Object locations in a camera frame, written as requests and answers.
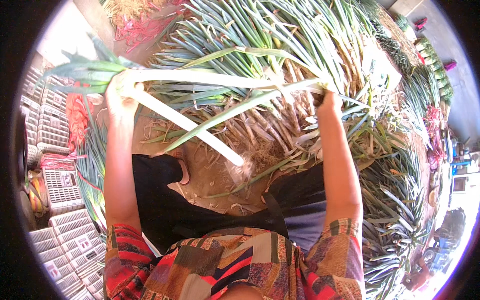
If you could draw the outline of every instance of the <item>blue vehicle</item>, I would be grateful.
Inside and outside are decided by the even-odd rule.
[[[442,226],[433,236],[435,244],[423,252],[430,271],[445,273],[452,261],[450,254],[458,247],[465,228],[465,212],[459,208],[448,211]]]

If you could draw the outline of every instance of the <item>woman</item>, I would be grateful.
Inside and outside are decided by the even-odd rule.
[[[179,160],[167,155],[132,156],[138,103],[120,98],[116,91],[119,84],[118,76],[114,77],[106,93],[110,114],[104,188],[108,227],[106,297],[364,298],[360,184],[341,121],[342,101],[338,95],[326,91],[317,111],[323,165],[276,180],[270,193],[265,194],[272,209],[232,217],[191,205],[167,188],[174,181],[188,183],[181,151]],[[137,84],[137,88],[143,89],[143,85]],[[298,176],[308,181],[295,182]],[[324,198],[324,219],[304,219],[308,224],[302,231],[299,226],[289,226],[286,217],[287,230],[282,230],[279,214],[298,217],[292,213],[294,203],[299,202],[296,208],[303,209],[312,204],[325,205]],[[321,235],[318,228],[323,228]],[[164,256],[154,256],[141,236],[142,230],[160,248],[165,241],[172,243],[168,249],[160,249]],[[304,241],[303,234],[310,237]],[[313,245],[309,244],[315,235]],[[286,236],[301,241],[308,256]]]

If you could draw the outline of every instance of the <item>black pants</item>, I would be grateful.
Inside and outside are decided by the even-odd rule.
[[[181,166],[172,156],[133,155],[132,160],[142,231],[162,254],[179,240],[218,229],[276,228],[267,209],[248,216],[229,216],[190,204],[167,186],[182,179]],[[283,176],[273,182],[269,192],[281,207],[289,238],[308,252],[324,225],[323,166]]]

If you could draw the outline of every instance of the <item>red patterned shirt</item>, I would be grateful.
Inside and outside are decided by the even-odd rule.
[[[283,236],[229,228],[181,240],[156,258],[140,232],[115,224],[105,255],[105,291],[113,300],[216,300],[243,283],[265,300],[365,298],[361,228],[326,226],[309,256]]]

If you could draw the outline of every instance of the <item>white plastic crate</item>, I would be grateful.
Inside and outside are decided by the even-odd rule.
[[[84,218],[81,218],[69,223],[55,226],[53,230],[55,231],[56,234],[62,234],[70,230],[74,230],[76,228],[82,227],[83,225],[87,225],[88,223],[91,223],[91,222],[92,220],[90,219],[90,217],[86,216]]]
[[[59,111],[65,113],[67,94],[56,90],[55,88],[48,88],[48,85],[64,86],[57,78],[49,76],[46,79],[45,89],[43,90],[42,105],[50,105]]]
[[[82,281],[75,272],[56,282],[57,286],[63,293],[69,293],[80,289],[83,286]]]
[[[40,260],[43,262],[43,263],[46,263],[48,261],[51,261],[57,257],[60,257],[62,255],[64,255],[65,253],[63,252],[63,249],[62,247],[55,247],[53,249],[50,249],[50,250],[47,250],[47,251],[43,251],[43,252],[40,252],[38,254],[38,256],[40,257]]]
[[[50,226],[55,227],[55,226],[60,226],[60,225],[84,218],[86,216],[89,216],[89,215],[88,215],[87,209],[84,208],[84,209],[79,209],[70,213],[62,214],[59,216],[53,216],[50,218],[48,223],[50,224]]]
[[[87,270],[79,273],[79,278],[83,281],[85,286],[90,286],[103,278],[105,266],[101,264],[93,264]]]
[[[40,230],[30,231],[30,238],[34,243],[49,240],[55,237],[53,228],[47,227]]]
[[[40,104],[42,101],[43,90],[45,88],[45,80],[42,80],[37,84],[40,77],[42,77],[42,72],[34,67],[30,67],[30,69],[27,71],[22,88],[22,94],[31,98],[38,104]]]
[[[70,240],[73,240],[73,239],[75,239],[75,238],[77,238],[77,237],[79,237],[83,234],[87,234],[92,230],[96,231],[96,228],[93,225],[93,223],[89,223],[89,224],[84,225],[84,226],[82,226],[80,228],[77,228],[75,230],[72,230],[72,231],[69,231],[69,232],[62,233],[62,234],[58,235],[58,239],[59,239],[59,242],[61,244],[65,244],[66,242],[68,242]]]
[[[96,260],[90,260],[89,262],[83,264],[80,268],[75,269],[78,276],[81,278],[86,278],[86,275],[90,274],[93,269],[97,267],[105,266],[105,254],[100,255]]]
[[[78,248],[78,244],[77,244],[76,239],[78,239],[80,237],[87,237],[91,241],[93,247],[98,246],[100,243],[102,243],[102,240],[100,239],[97,230],[92,230],[92,231],[88,232],[87,234],[81,235],[81,236],[79,236],[79,237],[77,237],[73,240],[70,240],[70,241],[62,244],[61,247],[63,248],[65,253],[73,251],[74,249]]]
[[[96,300],[103,300],[105,297],[103,296],[103,288],[101,288],[97,293],[93,295]]]
[[[20,101],[20,109],[25,115],[25,127],[27,133],[28,157],[27,166],[36,165],[38,161],[37,156],[37,132],[38,119],[40,117],[40,105],[32,99],[22,96]]]
[[[42,173],[52,215],[67,213],[84,207],[75,170],[44,169]]]
[[[70,264],[75,268],[77,272],[82,272],[86,269],[86,264],[88,262],[96,262],[105,259],[106,248],[106,245],[102,243],[93,248],[92,250],[87,251],[85,254],[71,259]]]
[[[67,257],[65,255],[59,256],[55,259],[52,259],[51,261],[48,261],[43,264],[45,268],[48,269],[49,265],[54,265],[57,269],[60,269],[66,265],[70,265]]]
[[[69,138],[68,118],[65,113],[50,105],[42,105],[38,119],[38,152],[68,155]]]
[[[90,292],[83,288],[76,293],[71,293],[69,295],[65,295],[68,300],[95,300],[95,298],[90,294]]]
[[[67,258],[70,260],[73,260],[83,254],[86,255],[91,249],[95,249],[97,253],[100,253],[107,248],[106,244],[102,243],[99,239],[97,240],[96,245],[91,242],[91,240],[86,239],[83,235],[79,236],[78,239],[80,240],[80,242],[77,242],[79,246],[65,253]]]
[[[67,278],[71,273],[75,273],[73,267],[69,264],[67,258],[62,255],[58,258],[45,262],[44,264],[47,273],[55,281],[59,281],[62,278]]]
[[[94,295],[97,292],[103,290],[103,277],[96,281],[94,284],[87,286],[87,290]]]
[[[33,247],[35,248],[35,251],[37,253],[44,252],[59,246],[60,246],[60,243],[57,238],[51,238],[51,239],[43,240],[41,242],[33,244]]]

